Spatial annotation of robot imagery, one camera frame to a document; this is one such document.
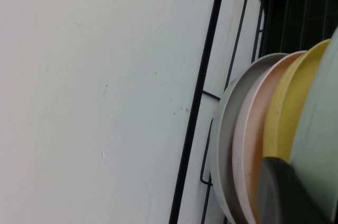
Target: plate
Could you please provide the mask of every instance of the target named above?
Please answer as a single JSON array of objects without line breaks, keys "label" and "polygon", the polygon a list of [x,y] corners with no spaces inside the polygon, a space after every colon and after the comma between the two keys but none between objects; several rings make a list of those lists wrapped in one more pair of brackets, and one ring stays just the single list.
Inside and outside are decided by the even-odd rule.
[{"label": "plate", "polygon": [[264,72],[250,88],[239,111],[233,137],[232,170],[239,203],[248,223],[258,222],[256,191],[266,113],[283,73],[304,53],[285,56]]},{"label": "plate", "polygon": [[232,224],[246,223],[232,174],[232,139],[237,115],[255,80],[285,55],[267,55],[251,64],[236,82],[227,87],[213,119],[209,145],[210,172],[217,201]]},{"label": "plate", "polygon": [[285,71],[272,97],[265,120],[264,139],[275,145],[273,155],[289,162],[303,105],[328,40],[312,47]]},{"label": "plate", "polygon": [[338,199],[338,31],[318,66],[294,138],[290,164],[334,221]]},{"label": "plate", "polygon": [[258,77],[246,95],[239,110],[233,134],[232,172],[234,186],[239,204],[249,224],[258,221],[256,190],[258,169],[262,159],[262,140],[259,140],[257,136],[259,134],[259,120],[264,121],[260,118],[263,116],[264,107],[260,107],[260,104],[263,103],[256,99],[256,95],[267,72],[263,72]]},{"label": "plate", "polygon": [[[301,55],[306,53],[306,51],[297,51],[294,53],[291,53],[290,55],[284,57],[280,61],[278,61],[271,69],[269,74],[267,75],[267,82],[269,86],[272,88],[272,92],[270,91],[268,93],[268,99],[266,100],[266,105],[269,107],[269,104],[271,103],[272,96],[274,92],[276,91],[276,96],[280,95],[280,91],[282,88],[280,87],[278,90],[276,90],[277,85],[280,83],[280,86],[284,83],[280,82],[280,79],[282,75],[285,73],[285,71],[290,67],[290,65],[298,59]],[[267,119],[269,122],[266,122],[267,127],[264,129],[263,134],[263,156],[278,156],[278,145],[277,145],[277,135],[275,131],[273,130],[276,128],[276,124],[278,124],[279,117],[275,116],[275,113],[272,113],[273,109],[270,110],[269,115],[267,115]]]}]

